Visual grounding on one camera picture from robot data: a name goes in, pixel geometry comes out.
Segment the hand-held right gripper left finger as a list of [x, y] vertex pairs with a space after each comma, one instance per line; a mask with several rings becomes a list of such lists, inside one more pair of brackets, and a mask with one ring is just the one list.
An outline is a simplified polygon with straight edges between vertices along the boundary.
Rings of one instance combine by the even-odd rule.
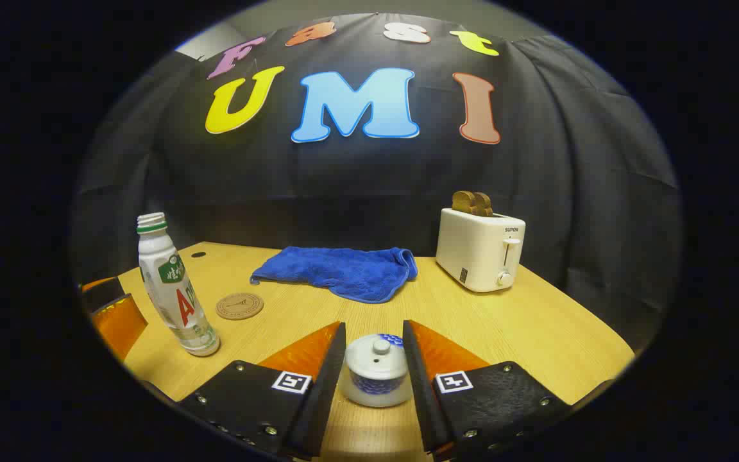
[[234, 360], [177, 407], [228, 438], [285, 460], [319, 456], [345, 359], [333, 322], [261, 363]]

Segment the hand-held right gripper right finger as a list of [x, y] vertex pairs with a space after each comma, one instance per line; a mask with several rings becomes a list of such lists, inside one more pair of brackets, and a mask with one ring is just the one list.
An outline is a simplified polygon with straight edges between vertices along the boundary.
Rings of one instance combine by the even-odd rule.
[[516, 362], [487, 363], [413, 320], [402, 339], [423, 449], [436, 461], [503, 460], [571, 412]]

